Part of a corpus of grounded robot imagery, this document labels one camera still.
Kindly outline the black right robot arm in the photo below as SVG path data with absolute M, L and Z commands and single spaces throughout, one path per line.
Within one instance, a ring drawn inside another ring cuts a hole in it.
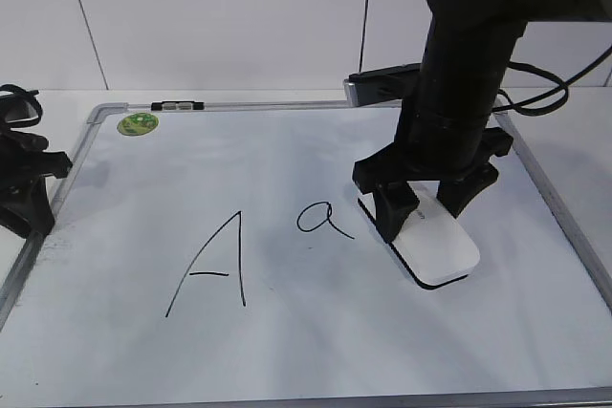
M 353 181 L 375 204 L 386 242 L 399 235 L 419 201 L 412 184 L 438 183 L 437 199 L 458 216 L 496 182 L 492 157 L 513 139 L 488 124 L 517 41 L 532 22 L 607 22 L 611 0 L 426 0 L 432 17 L 420 63 L 357 73 L 349 102 L 402 103 L 392 142 L 357 161 Z

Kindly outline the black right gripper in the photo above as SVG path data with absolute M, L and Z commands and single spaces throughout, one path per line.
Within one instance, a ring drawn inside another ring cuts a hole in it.
M 373 191 L 375 227 L 385 242 L 393 242 L 420 203 L 406 182 L 439 181 L 436 199 L 457 218 L 470 202 L 498 179 L 491 156 L 506 156 L 514 138 L 500 127 L 486 128 L 473 157 L 459 169 L 428 167 L 403 152 L 394 142 L 370 157 L 356 161 L 352 181 L 359 191 Z

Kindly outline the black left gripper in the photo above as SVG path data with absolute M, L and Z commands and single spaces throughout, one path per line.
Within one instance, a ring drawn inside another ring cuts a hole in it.
M 1 226 L 20 238 L 51 232 L 55 217 L 45 178 L 64 179 L 73 167 L 65 152 L 48 147 L 37 134 L 1 132 Z

